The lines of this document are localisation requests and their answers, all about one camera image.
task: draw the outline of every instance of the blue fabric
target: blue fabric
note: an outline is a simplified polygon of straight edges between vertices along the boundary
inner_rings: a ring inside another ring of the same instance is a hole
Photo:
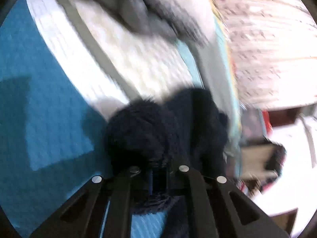
[[[89,178],[112,175],[105,127],[18,0],[0,28],[0,204],[22,237]],[[132,237],[158,237],[163,216],[134,216]]]
[[[200,73],[197,68],[196,61],[191,54],[188,46],[183,42],[177,39],[175,42],[178,53],[186,64],[189,73],[191,74],[192,81],[195,87],[202,87],[202,79],[200,77]]]

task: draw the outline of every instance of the white fabric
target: white fabric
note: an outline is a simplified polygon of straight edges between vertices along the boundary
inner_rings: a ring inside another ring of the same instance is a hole
[[[191,85],[176,47],[160,36],[131,33],[92,0],[70,0],[118,72],[142,97],[157,99]]]

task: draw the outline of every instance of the patterned fabric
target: patterned fabric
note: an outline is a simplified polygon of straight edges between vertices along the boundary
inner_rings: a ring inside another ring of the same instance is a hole
[[[239,98],[262,109],[317,102],[317,26],[301,0],[216,0]]]
[[[131,33],[90,0],[70,0],[118,72],[142,97],[156,99],[192,83],[176,47],[160,36]]]

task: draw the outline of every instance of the navy plush toy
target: navy plush toy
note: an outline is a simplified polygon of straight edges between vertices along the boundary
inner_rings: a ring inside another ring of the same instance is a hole
[[[140,100],[117,112],[107,127],[106,150],[115,175],[132,165],[143,172],[164,168],[182,155],[202,175],[216,178],[225,175],[227,125],[210,91],[185,88],[163,105]],[[169,210],[161,237],[188,237],[184,198],[153,192],[135,204],[134,214]]]

